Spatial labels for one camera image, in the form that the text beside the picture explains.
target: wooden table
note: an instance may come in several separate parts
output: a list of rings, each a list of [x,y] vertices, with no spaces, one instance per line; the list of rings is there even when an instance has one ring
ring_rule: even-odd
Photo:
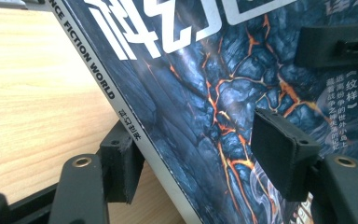
[[[14,203],[56,183],[71,157],[94,153],[117,122],[52,13],[0,8],[0,192]],[[146,164],[113,223],[183,222]]]

